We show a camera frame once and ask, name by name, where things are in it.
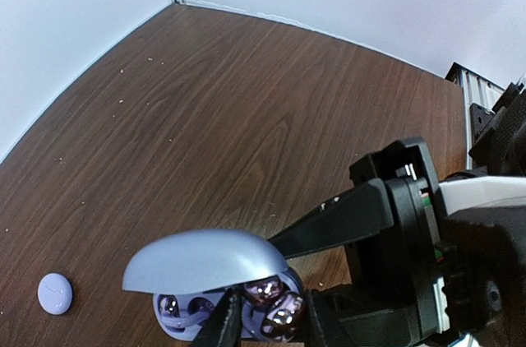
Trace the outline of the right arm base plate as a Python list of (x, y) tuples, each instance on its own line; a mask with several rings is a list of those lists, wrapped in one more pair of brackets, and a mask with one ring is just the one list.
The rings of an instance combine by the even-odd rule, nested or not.
[(481, 136), (485, 126), (493, 119), (494, 113), (480, 104), (472, 103), (468, 110), (469, 132), (471, 146), (474, 146), (477, 139)]

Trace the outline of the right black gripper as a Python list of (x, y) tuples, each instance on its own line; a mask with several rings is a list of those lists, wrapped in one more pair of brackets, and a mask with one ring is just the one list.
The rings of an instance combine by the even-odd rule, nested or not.
[(354, 285), (317, 290), (349, 346), (419, 345), (442, 329), (436, 245), (445, 208), (431, 153), (422, 138), (403, 139), (363, 156), (349, 173), (358, 187), (322, 202), (269, 242), (287, 259), (353, 243), (345, 250), (353, 284), (389, 296)]

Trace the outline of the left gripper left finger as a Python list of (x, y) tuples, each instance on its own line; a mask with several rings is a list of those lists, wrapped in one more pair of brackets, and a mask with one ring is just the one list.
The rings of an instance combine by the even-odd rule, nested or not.
[(191, 342), (191, 347), (237, 347), (241, 345), (242, 296), (228, 289), (205, 325)]

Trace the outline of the grey-purple earbud charging case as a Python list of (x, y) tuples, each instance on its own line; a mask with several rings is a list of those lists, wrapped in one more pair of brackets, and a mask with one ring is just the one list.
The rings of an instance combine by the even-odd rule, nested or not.
[(127, 264), (122, 288), (151, 294), (163, 331), (175, 340), (193, 341), (205, 323), (182, 332), (168, 329), (160, 323), (155, 309), (159, 295), (187, 300), (202, 297), (217, 306), (228, 289), (237, 289), (242, 296), (244, 283), (273, 275), (302, 294), (299, 275), (264, 238), (238, 229), (198, 229), (143, 247)]

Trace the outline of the clip-on purple chrome earbud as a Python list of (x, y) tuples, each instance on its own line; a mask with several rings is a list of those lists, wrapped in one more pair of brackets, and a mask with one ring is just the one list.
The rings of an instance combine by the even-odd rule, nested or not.
[(254, 340), (286, 343), (297, 334), (306, 301), (278, 275), (242, 285), (242, 326)]

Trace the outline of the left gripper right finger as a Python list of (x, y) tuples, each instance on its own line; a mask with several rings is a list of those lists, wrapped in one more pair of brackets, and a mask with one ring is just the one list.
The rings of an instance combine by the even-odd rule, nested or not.
[(305, 293), (307, 317), (304, 326), (305, 346), (349, 346), (349, 336), (330, 310), (321, 293), (309, 289)]

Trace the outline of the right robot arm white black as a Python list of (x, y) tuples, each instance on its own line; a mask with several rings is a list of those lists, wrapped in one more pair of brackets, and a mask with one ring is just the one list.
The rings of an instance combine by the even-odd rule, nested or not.
[(472, 169), (440, 180), (422, 138), (394, 141), (272, 237), (287, 258), (346, 253), (351, 283), (307, 296), (307, 345), (524, 345), (524, 82), (470, 115)]

